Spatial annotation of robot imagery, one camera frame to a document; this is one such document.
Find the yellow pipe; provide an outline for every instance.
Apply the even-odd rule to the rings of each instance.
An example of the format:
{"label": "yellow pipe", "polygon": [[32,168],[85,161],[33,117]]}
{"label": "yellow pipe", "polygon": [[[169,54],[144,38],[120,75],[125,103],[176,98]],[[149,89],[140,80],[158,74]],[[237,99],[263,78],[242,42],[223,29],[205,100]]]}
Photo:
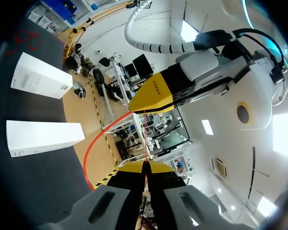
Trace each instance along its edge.
{"label": "yellow pipe", "polygon": [[102,16],[101,18],[96,19],[96,20],[95,20],[95,23],[101,21],[102,19],[104,19],[104,18],[106,18],[106,17],[111,16],[111,15],[114,14],[114,13],[117,13],[117,12],[119,12],[119,11],[121,11],[121,10],[124,10],[124,9],[125,9],[125,8],[120,8],[120,9],[117,9],[116,11],[113,11],[113,12],[111,12],[111,13],[108,13],[108,14]]}
{"label": "yellow pipe", "polygon": [[72,40],[71,40],[70,45],[69,45],[69,47],[68,47],[68,50],[67,50],[67,52],[66,52],[66,57],[68,57],[69,52],[71,51],[72,44],[73,44],[73,41],[74,41],[74,39],[75,39],[76,36],[77,36],[77,34],[74,34],[74,35],[72,36]]}
{"label": "yellow pipe", "polygon": [[[109,12],[109,11],[111,11],[111,10],[114,10],[114,9],[116,9],[116,8],[119,8],[119,7],[121,7],[121,6],[130,5],[130,4],[132,4],[132,3],[133,3],[133,2],[126,2],[126,3],[122,3],[122,4],[118,5],[118,6],[114,6],[114,7],[110,8],[110,9],[108,9],[108,10],[106,10],[106,11],[104,11],[104,12],[101,12],[101,13],[99,13],[98,15],[92,17],[92,18],[91,18],[91,21],[93,21],[95,18],[103,15],[104,13],[107,13],[107,12]],[[77,30],[81,29],[86,23],[87,23],[87,22],[84,22],[84,23],[82,23],[80,26],[78,26],[78,27],[77,27]],[[72,30],[68,30],[68,31],[64,31],[63,34],[71,33],[71,32],[72,32]]]}
{"label": "yellow pipe", "polygon": [[85,33],[85,31],[83,30],[82,33],[80,34],[78,40],[76,41],[76,44],[79,43],[79,40],[81,39],[82,35]]}

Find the red marking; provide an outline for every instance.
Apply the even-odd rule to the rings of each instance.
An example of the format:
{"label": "red marking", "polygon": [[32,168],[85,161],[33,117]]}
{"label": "red marking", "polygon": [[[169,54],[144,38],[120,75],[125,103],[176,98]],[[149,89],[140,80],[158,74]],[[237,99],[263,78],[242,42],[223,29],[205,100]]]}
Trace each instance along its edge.
{"label": "red marking", "polygon": [[147,158],[147,130],[146,130],[146,116],[145,116],[145,111],[144,111],[144,128],[145,128],[145,159],[148,161]]}
{"label": "red marking", "polygon": [[119,119],[117,119],[116,121],[114,121],[111,125],[109,125],[107,128],[105,128],[101,133],[98,134],[97,137],[95,137],[95,139],[92,141],[92,143],[90,144],[90,146],[88,147],[85,156],[84,156],[84,161],[83,161],[83,172],[84,172],[84,177],[85,180],[88,184],[88,186],[90,187],[90,189],[93,191],[94,187],[92,186],[92,184],[90,183],[88,177],[87,177],[87,172],[86,172],[86,162],[87,162],[87,157],[88,154],[90,153],[93,145],[95,144],[95,142],[105,133],[107,132],[111,127],[113,127],[115,124],[117,124],[118,122],[120,122],[121,120],[123,120],[124,118],[128,117],[130,114],[132,114],[131,111],[129,111],[128,113],[126,113],[125,115],[123,115],[122,117],[120,117]]}
{"label": "red marking", "polygon": [[[26,37],[24,39],[19,39],[18,36],[23,35],[23,34],[25,34]],[[38,45],[36,47],[33,47],[30,44],[30,40],[32,40],[35,37],[38,39]],[[22,42],[27,42],[27,46],[30,50],[38,50],[40,47],[40,44],[41,44],[41,39],[40,39],[40,36],[37,32],[31,33],[31,32],[26,31],[26,30],[22,30],[22,31],[18,32],[18,34],[15,34],[14,40],[16,41],[17,44],[22,43]],[[12,50],[12,51],[6,52],[6,55],[11,55],[15,52],[16,52],[16,50]]]}

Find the cardboard box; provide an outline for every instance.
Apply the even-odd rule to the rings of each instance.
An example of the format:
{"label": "cardboard box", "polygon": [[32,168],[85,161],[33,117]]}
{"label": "cardboard box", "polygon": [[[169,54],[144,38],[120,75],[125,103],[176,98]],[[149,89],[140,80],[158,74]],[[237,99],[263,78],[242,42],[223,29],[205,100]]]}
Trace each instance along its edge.
{"label": "cardboard box", "polygon": [[12,157],[70,147],[85,139],[80,123],[6,121],[6,137]]}
{"label": "cardboard box", "polygon": [[11,88],[60,99],[72,87],[72,76],[31,55],[22,53]]}

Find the wooden floor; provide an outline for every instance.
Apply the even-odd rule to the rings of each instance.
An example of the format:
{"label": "wooden floor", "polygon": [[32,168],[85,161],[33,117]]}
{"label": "wooden floor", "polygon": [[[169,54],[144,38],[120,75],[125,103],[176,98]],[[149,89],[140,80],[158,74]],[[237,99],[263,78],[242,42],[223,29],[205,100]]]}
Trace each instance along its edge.
{"label": "wooden floor", "polygon": [[[85,79],[82,75],[72,74],[72,78],[74,82],[78,81],[83,85],[87,82],[87,79]],[[94,84],[93,89],[96,96],[97,107],[103,122],[105,122],[105,120],[108,120],[108,113],[106,113],[104,105],[100,100],[100,96]],[[97,116],[91,86],[87,84],[85,86],[85,90],[86,97],[84,99],[77,97],[72,89],[70,89],[63,97],[64,112],[67,122],[81,123],[84,132],[85,140],[74,145],[76,154],[82,166],[87,148],[93,139],[101,132],[101,125]],[[126,108],[122,107],[119,103],[113,103],[115,104],[114,107],[116,110],[122,110],[122,113],[124,114],[124,110]],[[120,163],[121,158],[115,146],[114,136],[107,135],[107,137],[114,156],[118,163]],[[110,172],[112,172],[114,168],[114,158],[110,152],[105,137],[101,137],[92,148],[87,159],[87,174],[91,184],[95,185],[99,183]]]}

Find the gray table surface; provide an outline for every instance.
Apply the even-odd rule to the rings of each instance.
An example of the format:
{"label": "gray table surface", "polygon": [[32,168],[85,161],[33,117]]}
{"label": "gray table surface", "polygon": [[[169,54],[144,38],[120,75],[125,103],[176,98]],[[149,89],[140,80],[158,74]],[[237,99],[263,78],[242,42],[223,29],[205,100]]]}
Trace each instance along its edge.
{"label": "gray table surface", "polygon": [[1,49],[0,183],[24,218],[38,226],[67,217],[72,205],[90,190],[73,147],[25,157],[10,156],[6,120],[66,122],[62,100],[10,88],[22,52],[61,69],[63,43],[30,20],[24,20],[17,31],[19,39],[28,37],[23,31],[38,33],[40,44],[37,37],[21,43],[11,38]]}

